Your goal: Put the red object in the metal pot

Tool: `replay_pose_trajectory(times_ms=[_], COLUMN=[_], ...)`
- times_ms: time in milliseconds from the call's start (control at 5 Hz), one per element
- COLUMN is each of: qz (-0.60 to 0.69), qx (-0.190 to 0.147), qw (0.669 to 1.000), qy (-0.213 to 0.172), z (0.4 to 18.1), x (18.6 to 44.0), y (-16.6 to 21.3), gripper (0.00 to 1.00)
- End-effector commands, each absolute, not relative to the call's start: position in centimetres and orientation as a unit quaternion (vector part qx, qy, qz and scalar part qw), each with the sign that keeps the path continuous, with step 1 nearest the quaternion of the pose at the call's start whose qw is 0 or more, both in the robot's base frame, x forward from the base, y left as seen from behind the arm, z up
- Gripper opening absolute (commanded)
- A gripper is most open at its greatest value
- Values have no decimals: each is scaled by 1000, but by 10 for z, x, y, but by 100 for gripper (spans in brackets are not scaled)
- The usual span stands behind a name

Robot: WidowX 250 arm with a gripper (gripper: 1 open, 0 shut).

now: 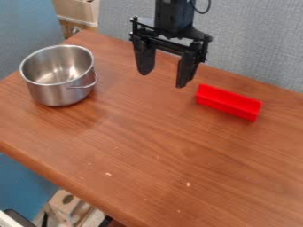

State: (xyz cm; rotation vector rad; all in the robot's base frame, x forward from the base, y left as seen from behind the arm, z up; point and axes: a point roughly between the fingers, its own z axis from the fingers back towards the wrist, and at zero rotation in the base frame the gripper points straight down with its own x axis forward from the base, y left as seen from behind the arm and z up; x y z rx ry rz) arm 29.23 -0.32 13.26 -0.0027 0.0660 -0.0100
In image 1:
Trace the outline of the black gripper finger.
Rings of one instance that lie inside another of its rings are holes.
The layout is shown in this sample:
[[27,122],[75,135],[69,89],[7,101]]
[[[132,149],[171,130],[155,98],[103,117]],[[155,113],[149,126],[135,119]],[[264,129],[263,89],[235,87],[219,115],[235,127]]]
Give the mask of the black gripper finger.
[[177,63],[177,75],[176,75],[176,87],[183,88],[187,83],[192,80],[196,68],[200,64],[200,52],[201,45],[199,43],[192,43],[189,45],[189,50],[181,55]]
[[132,45],[137,70],[141,75],[147,75],[155,67],[156,49],[151,41],[137,35],[132,36]]

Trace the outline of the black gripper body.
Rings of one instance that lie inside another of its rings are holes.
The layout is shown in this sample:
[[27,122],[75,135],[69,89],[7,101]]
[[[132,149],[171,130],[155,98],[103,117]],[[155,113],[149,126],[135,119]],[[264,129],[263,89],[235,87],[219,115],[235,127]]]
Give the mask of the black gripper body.
[[131,18],[131,42],[137,35],[151,41],[156,50],[167,51],[179,56],[189,50],[192,43],[201,47],[200,62],[205,62],[208,44],[213,38],[193,27],[193,15],[207,14],[212,0],[204,11],[199,11],[196,0],[155,0],[155,12],[152,18],[133,16]]

